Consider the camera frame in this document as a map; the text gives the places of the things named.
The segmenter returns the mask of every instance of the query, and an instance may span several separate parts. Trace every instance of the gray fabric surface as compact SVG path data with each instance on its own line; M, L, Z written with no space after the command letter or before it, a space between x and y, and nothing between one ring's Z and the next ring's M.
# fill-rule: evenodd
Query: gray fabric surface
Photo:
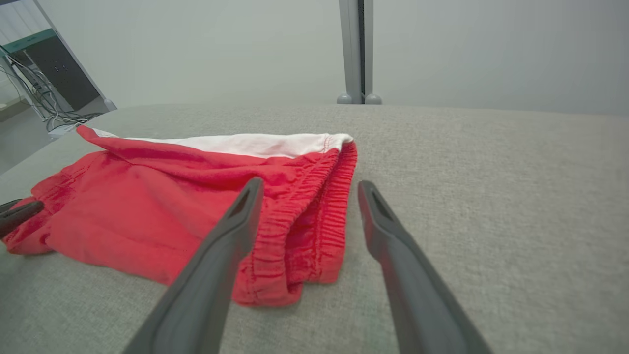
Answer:
M359 163L339 281L282 309L230 307L222 353L395 352L355 184L373 181L496 352L629 346L629 119L319 106L157 105L92 127L122 137L260 132L354 136ZM64 137L0 176L0 201L97 148ZM0 253L0 351L118 353L164 287L59 254Z

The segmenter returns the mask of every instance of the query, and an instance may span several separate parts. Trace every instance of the white wall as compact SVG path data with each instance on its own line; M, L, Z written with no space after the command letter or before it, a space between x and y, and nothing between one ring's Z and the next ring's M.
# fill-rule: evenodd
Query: white wall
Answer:
M384 104L629 115L627 0L374 0Z
M338 0L39 0L105 97L151 103L335 103Z

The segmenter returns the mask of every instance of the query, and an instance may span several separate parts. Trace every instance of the floor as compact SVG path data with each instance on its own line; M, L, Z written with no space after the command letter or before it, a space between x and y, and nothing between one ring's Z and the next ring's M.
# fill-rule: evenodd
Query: floor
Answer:
M107 112L98 97L81 108L79 114ZM0 123L0 174L5 173L37 150L54 141L46 131L46 123L29 108Z

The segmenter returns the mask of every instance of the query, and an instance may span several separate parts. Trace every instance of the red fabric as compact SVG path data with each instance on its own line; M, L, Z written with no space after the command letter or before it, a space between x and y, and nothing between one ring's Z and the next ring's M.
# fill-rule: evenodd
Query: red fabric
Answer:
M11 253L52 250L170 285L245 183L264 180L252 252L240 263L233 300L287 305L303 282L336 281L355 144L288 157L203 152L174 144L79 134L105 151L39 182L45 210L3 241Z

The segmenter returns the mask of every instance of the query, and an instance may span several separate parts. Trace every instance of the cable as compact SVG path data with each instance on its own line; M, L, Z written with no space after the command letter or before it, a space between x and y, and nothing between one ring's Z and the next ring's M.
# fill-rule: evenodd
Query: cable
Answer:
M35 92L35 93L31 93L31 95L35 99L35 101L37 101L37 103L39 103L41 105L41 106L37 106L37 107L43 108L44 110L46 110L46 112L48 112L48 114L50 114L50 117L44 117L43 115L41 115L42 116L42 120L44 122L46 122L46 130L47 131L50 132L53 129L55 129L57 127L61 127L63 125L78 125L78 124L87 123L89 120L102 115L102 113L90 113L90 114L80 115L78 113L75 113L74 110L72 110L72 111L65 111L65 110L61 109L61 103L59 103L59 100L54 95L53 90L50 87L51 83L48 80L48 78L46 77L46 75L44 75L44 73L42 73L39 70L33 70L33 69L25 66L24 64L20 63L2 45L0 45L0 49L2 49L2 51L7 55L7 57L9 58L10 63L12 63L13 65L20 66L20 67L26 69L27 71L29 71L33 75L33 77L36 78L37 81L43 82L44 85L46 86L46 88L48 89L48 91L46 91L44 93L39 92L39 90L37 92ZM24 82L24 80L21 77L18 77L18 76L15 76L15 75L12 75L12 76L17 77L22 82L22 84L25 85L25 87L28 87L28 85ZM50 96L50 98L52 99L52 103L46 97L46 94L48 94ZM61 121L65 122L65 123L55 126L54 122L58 118L61 118Z

